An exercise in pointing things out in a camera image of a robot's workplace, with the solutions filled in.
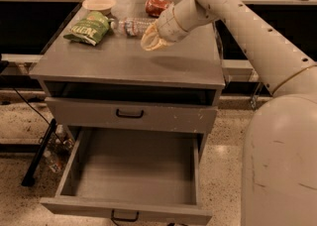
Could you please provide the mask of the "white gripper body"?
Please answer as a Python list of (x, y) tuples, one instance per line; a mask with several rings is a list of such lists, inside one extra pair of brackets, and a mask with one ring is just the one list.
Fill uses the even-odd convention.
[(157, 28), (162, 39), (180, 42), (188, 35), (188, 15), (180, 4), (169, 6), (159, 15)]

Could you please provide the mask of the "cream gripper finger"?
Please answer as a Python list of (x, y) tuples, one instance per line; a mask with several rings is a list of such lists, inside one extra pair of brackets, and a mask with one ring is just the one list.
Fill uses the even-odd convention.
[(172, 43), (159, 35), (157, 23), (150, 24), (141, 39), (141, 47), (148, 52), (170, 46), (172, 46)]

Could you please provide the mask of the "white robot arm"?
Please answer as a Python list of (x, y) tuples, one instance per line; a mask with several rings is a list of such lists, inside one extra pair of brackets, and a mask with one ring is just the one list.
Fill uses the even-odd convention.
[(241, 0), (182, 0), (142, 37), (154, 51), (221, 20), (272, 96), (248, 127), (242, 226), (317, 226), (317, 64)]

